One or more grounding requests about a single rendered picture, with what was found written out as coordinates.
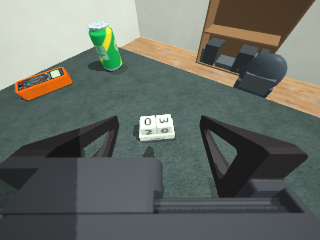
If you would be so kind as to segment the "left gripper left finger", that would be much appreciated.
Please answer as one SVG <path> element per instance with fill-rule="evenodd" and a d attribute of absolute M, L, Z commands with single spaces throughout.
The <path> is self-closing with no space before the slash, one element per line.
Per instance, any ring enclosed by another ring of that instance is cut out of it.
<path fill-rule="evenodd" d="M 11 156 L 82 157 L 83 148 L 108 131 L 105 141 L 95 157 L 112 157 L 118 130 L 118 118 L 112 116 L 82 128 L 24 145 Z"/>

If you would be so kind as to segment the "green and yellow drink can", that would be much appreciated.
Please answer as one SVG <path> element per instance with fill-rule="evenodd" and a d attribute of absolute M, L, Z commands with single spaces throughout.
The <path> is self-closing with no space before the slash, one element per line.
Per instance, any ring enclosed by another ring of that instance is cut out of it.
<path fill-rule="evenodd" d="M 107 22 L 99 21 L 88 25 L 89 36 L 105 69 L 114 71 L 121 67 L 122 60 L 112 29 Z"/>

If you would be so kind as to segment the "white cube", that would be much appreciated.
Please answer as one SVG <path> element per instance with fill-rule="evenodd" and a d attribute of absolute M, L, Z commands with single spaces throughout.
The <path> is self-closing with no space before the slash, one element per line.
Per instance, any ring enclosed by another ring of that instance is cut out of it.
<path fill-rule="evenodd" d="M 157 124 L 157 134 L 172 133 L 172 121 L 171 121 L 170 114 L 157 115 L 156 124 Z"/>
<path fill-rule="evenodd" d="M 140 117 L 140 130 L 142 135 L 157 134 L 155 116 Z"/>

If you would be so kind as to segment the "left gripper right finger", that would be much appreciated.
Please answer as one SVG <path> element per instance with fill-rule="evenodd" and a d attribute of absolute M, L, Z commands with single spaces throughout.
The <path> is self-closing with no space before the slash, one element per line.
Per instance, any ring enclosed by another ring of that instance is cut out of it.
<path fill-rule="evenodd" d="M 200 131 L 219 198 L 234 197 L 253 179 L 284 179 L 307 160 L 295 144 L 202 115 Z M 210 130 L 231 144 L 237 156 L 229 165 Z"/>

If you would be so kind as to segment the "orange multimeter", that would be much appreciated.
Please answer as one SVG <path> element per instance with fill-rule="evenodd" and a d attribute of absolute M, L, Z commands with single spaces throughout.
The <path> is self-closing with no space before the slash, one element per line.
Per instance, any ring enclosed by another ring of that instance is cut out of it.
<path fill-rule="evenodd" d="M 15 92 L 25 100 L 31 100 L 72 83 L 64 67 L 58 67 L 17 81 Z"/>

